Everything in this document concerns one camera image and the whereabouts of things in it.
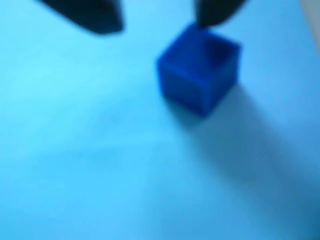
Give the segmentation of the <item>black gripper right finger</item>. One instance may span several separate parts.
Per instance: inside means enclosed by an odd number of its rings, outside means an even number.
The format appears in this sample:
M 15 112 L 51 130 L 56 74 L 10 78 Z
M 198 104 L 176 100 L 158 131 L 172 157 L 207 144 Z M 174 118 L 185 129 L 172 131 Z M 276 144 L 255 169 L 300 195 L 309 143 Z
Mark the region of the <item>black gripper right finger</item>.
M 246 0 L 194 0 L 195 22 L 200 28 L 218 26 L 246 3 Z

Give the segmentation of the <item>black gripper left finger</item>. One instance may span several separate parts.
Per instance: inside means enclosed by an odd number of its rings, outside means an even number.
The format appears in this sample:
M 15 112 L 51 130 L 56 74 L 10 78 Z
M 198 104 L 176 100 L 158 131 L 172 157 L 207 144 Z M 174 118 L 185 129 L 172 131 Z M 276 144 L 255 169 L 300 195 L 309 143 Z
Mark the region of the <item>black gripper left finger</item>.
M 106 35 L 124 29 L 121 0 L 43 0 L 42 3 L 95 34 Z

